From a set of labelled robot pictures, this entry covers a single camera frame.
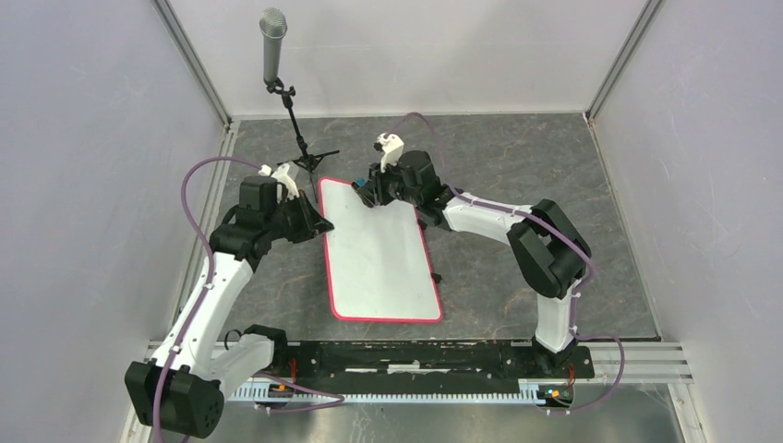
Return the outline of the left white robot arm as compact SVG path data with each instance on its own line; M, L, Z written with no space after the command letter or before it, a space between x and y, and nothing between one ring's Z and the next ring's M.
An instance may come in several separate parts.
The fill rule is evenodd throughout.
M146 363L133 362L126 388L139 421L156 431L208 437L228 397L263 371L291 367L282 329L253 324L219 356L213 350L238 295L273 242L303 243L332 230L295 181L248 176L239 198L208 239L199 278L162 345Z

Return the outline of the pink framed whiteboard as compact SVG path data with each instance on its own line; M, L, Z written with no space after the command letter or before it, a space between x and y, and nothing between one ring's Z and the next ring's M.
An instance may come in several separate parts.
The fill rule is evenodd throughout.
M318 182L332 314L341 321L438 323L443 311L414 207L368 208L349 182Z

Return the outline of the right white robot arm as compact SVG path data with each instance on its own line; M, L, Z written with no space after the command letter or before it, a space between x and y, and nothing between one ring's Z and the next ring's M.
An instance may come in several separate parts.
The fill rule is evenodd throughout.
M471 195L443 182L421 150L406 152L395 164L371 164L367 178L352 188L369 208L402 201L427 225L508 246L537 295L536 370L555 377L570 365L569 351L576 343L574 299L596 269L590 247L556 202L514 206Z

